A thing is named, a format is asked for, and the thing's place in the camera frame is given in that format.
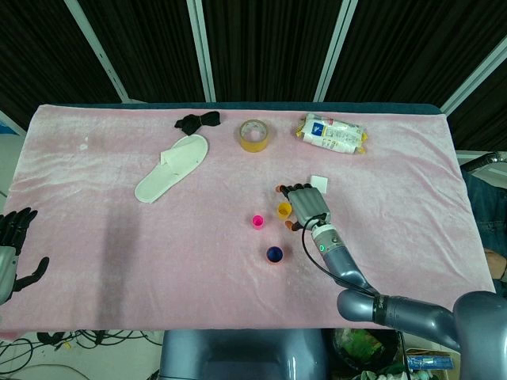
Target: white slipper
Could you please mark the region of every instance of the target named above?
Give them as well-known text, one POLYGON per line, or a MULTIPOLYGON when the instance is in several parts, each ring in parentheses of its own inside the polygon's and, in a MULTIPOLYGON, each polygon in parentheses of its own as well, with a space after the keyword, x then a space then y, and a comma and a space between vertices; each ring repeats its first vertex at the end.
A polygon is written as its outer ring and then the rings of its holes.
POLYGON ((206 157, 208 142, 201 135, 185 136, 160 153, 160 163, 135 188, 135 197, 153 203, 191 173, 206 157))

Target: tape roll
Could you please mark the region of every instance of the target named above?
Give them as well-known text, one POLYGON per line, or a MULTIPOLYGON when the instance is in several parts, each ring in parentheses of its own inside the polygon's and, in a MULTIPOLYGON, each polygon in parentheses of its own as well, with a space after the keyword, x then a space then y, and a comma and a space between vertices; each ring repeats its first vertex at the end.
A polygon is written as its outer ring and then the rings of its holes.
POLYGON ((268 127, 260 120, 247 120, 239 128, 239 142, 244 150, 255 153, 268 146, 268 127))

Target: snack package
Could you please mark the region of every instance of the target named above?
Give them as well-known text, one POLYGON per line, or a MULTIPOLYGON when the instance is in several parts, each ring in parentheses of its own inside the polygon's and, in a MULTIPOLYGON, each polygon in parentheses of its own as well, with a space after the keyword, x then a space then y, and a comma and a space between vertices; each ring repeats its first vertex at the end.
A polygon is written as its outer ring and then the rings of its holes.
POLYGON ((364 128, 345 121, 308 113, 298 126, 295 135, 306 143, 336 152, 366 153, 363 141, 368 135, 364 132, 364 128))

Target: robotic arm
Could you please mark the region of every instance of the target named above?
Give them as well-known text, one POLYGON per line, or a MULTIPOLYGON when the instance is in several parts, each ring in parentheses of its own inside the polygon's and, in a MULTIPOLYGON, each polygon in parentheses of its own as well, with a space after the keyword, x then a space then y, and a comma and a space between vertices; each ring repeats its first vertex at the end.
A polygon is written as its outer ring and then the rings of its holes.
POLYGON ((17 278, 17 262, 26 238, 30 222, 37 211, 25 208, 20 212, 0 215, 0 305, 9 301, 12 293, 21 291, 36 283, 46 272, 49 258, 44 257, 33 274, 22 279, 17 278))
POLYGON ((461 352, 461 380, 507 378, 507 300, 475 291, 460 297, 451 312, 411 298, 382 295, 368 283, 330 224, 330 210, 318 189, 296 184, 276 190, 292 204, 298 221, 288 227, 303 230, 305 252, 304 231, 311 230, 329 271, 320 268, 347 288, 337 298, 343 318, 375 322, 461 352))

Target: pink towel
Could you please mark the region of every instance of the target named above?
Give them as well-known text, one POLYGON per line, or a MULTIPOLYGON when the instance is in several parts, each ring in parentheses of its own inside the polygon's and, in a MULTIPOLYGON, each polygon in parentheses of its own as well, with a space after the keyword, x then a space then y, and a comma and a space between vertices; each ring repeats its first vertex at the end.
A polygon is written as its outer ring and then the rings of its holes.
POLYGON ((493 290, 444 115, 328 112, 368 131, 367 153, 347 155, 294 136, 305 112, 223 110, 219 126, 198 131, 204 162, 140 203, 135 186, 183 137, 175 121, 207 111, 39 108, 6 211, 39 210, 19 275, 51 262, 0 306, 2 331, 372 326, 340 317, 341 288, 276 216, 275 186, 310 175, 329 178, 332 222, 380 292, 452 308, 463 293, 493 290), (239 146, 248 119, 273 132, 260 153, 239 146), (278 265, 265 259, 272 245, 284 250, 278 265))

